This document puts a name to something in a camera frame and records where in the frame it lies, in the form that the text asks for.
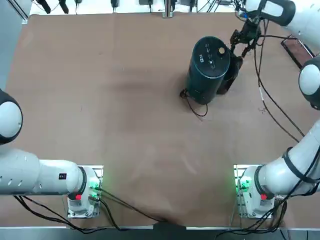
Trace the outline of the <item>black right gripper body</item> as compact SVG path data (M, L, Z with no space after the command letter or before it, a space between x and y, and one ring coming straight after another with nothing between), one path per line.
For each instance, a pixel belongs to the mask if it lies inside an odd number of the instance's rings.
M247 19L239 32L240 43L251 43L257 41L261 35L261 28L258 23L254 23Z

